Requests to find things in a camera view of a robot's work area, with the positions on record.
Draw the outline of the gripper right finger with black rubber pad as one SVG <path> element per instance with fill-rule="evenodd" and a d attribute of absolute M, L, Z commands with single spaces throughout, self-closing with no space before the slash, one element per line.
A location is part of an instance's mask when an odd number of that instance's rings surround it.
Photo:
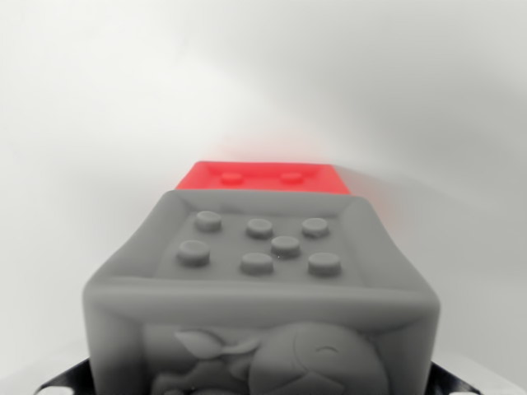
<path fill-rule="evenodd" d="M 430 395 L 482 394 L 474 382 L 478 368 L 465 358 L 436 358 L 427 382 Z"/>

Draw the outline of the gripper left finger with black rubber pad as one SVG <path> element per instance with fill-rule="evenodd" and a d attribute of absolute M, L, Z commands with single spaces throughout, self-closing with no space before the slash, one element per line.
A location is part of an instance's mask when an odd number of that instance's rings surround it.
<path fill-rule="evenodd" d="M 85 359 L 50 380 L 41 384 L 35 394 L 41 393 L 46 388 L 66 388 L 73 394 L 96 394 L 91 374 L 90 360 Z"/>

